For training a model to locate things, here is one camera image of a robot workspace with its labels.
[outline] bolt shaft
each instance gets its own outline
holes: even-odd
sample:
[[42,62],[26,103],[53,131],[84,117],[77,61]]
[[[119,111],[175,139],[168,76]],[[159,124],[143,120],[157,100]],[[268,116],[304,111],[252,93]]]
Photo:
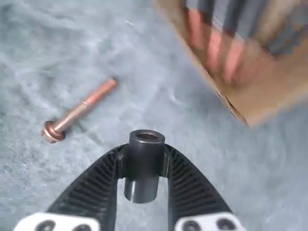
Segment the bolt shaft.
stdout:
[[104,82],[97,90],[89,95],[84,101],[69,111],[64,117],[53,124],[55,132],[62,132],[71,126],[77,119],[81,118],[86,112],[92,109],[100,99],[111,92],[116,86],[116,80],[110,78]]
[[74,109],[67,112],[61,119],[55,122],[47,121],[44,125],[42,136],[47,138],[46,140],[51,143],[64,139],[64,131],[77,119],[81,118],[85,113],[92,109],[100,99],[111,92],[115,87],[116,80],[114,78],[110,78]]

